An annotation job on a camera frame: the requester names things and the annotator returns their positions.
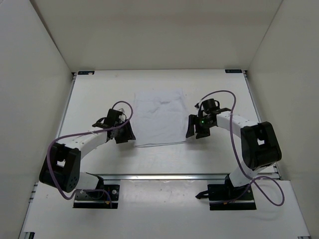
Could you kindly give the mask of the white skirt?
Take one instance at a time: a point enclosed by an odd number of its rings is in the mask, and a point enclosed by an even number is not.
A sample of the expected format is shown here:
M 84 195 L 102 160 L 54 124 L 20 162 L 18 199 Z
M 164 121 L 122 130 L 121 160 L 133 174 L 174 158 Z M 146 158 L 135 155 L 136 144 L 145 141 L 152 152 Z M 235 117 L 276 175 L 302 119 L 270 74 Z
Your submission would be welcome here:
M 135 93 L 133 110 L 135 147 L 186 142 L 188 110 L 181 88 Z

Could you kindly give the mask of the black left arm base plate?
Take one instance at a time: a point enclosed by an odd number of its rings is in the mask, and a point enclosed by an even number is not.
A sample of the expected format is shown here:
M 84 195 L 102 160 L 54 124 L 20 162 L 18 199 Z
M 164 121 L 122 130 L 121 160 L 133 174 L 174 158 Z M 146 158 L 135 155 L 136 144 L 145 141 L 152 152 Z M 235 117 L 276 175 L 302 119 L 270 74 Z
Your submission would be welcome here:
M 83 192 L 76 193 L 73 202 L 73 208 L 76 209 L 117 209 L 120 195 L 119 184 L 105 184 L 104 190 L 109 193 L 108 196 L 103 192 Z

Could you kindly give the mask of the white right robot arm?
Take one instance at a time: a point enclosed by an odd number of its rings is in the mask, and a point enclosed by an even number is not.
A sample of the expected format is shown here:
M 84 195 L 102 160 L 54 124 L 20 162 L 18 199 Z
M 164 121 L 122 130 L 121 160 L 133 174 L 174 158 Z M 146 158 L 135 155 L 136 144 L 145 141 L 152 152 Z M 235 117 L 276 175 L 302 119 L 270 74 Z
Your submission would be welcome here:
M 208 99 L 196 105 L 198 113 L 189 115 L 187 138 L 196 139 L 210 136 L 214 126 L 230 132 L 232 147 L 234 136 L 241 140 L 241 157 L 238 167 L 228 175 L 230 183 L 223 187 L 228 199 L 236 199 L 241 187 L 249 184 L 257 174 L 282 159 L 282 152 L 271 123 L 255 122 L 232 113 L 229 108 L 221 108 L 219 101 Z

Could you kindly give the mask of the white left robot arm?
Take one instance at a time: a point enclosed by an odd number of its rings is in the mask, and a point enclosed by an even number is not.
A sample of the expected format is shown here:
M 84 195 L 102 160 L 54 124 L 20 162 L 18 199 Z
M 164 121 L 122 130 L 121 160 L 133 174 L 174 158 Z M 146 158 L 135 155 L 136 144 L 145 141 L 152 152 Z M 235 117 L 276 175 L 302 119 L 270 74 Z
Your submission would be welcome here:
M 123 110 L 109 109 L 105 117 L 98 119 L 93 130 L 86 134 L 70 136 L 69 141 L 57 140 L 49 149 L 39 175 L 43 184 L 55 187 L 63 194 L 84 191 L 92 198 L 104 194 L 100 176 L 80 171 L 81 160 L 97 147 L 115 140 L 117 144 L 135 140 L 135 136 Z

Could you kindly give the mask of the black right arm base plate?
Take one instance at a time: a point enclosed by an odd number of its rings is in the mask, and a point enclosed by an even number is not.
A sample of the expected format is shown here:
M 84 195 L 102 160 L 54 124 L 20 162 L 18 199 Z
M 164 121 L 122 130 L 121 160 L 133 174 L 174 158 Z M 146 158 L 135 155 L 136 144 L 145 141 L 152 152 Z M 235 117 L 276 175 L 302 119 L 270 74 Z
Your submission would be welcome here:
M 230 188 L 225 184 L 208 184 L 208 198 L 211 211 L 256 210 L 251 186 Z

